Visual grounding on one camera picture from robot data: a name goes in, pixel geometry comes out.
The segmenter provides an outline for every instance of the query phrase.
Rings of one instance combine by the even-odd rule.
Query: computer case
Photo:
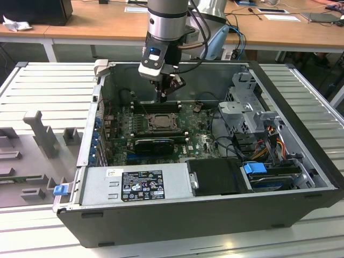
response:
[[[73,8],[70,0],[0,0],[0,14],[16,22],[63,26]]]

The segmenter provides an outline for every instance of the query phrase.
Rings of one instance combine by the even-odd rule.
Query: white paper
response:
[[[283,20],[286,22],[301,22],[295,16],[289,15],[264,15],[268,20]]]
[[[125,12],[148,12],[148,8],[145,7],[126,7],[124,8]]]
[[[23,30],[29,30],[32,27],[30,26],[29,23],[27,23],[26,21],[14,21],[14,20],[10,20],[7,19],[5,16],[4,17],[4,22],[2,23],[2,25],[4,25],[8,30],[10,31],[23,31]]]

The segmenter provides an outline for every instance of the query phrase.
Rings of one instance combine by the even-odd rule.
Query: metal bracket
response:
[[[95,62],[95,66],[93,67],[93,71],[95,72],[95,76],[100,77],[109,72],[109,59],[98,59]]]
[[[264,121],[270,121],[273,123],[275,119],[280,118],[276,111],[267,111],[267,112],[257,112],[254,114],[253,120],[256,123],[256,130],[264,129]]]

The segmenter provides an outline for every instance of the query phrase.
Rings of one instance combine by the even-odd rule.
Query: motherboard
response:
[[[131,103],[105,117],[110,166],[220,157],[211,137],[213,109],[197,102]]]

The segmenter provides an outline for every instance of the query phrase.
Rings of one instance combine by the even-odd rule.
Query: blue latch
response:
[[[247,163],[243,168],[246,174],[267,173],[263,163]]]
[[[67,185],[55,186],[53,194],[54,196],[68,195],[68,186]]]

